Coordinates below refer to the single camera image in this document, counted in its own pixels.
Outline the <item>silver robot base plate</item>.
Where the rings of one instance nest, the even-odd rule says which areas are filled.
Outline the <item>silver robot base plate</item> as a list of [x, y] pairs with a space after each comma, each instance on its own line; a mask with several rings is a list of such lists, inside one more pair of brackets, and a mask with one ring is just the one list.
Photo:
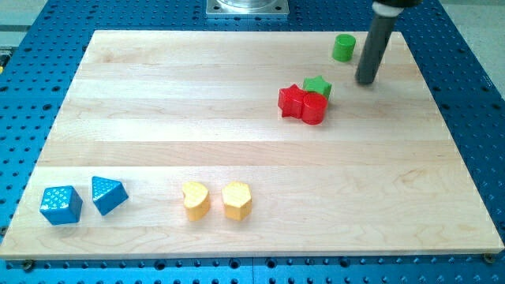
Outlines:
[[206, 14], [228, 15], [287, 15], [288, 0], [207, 0]]

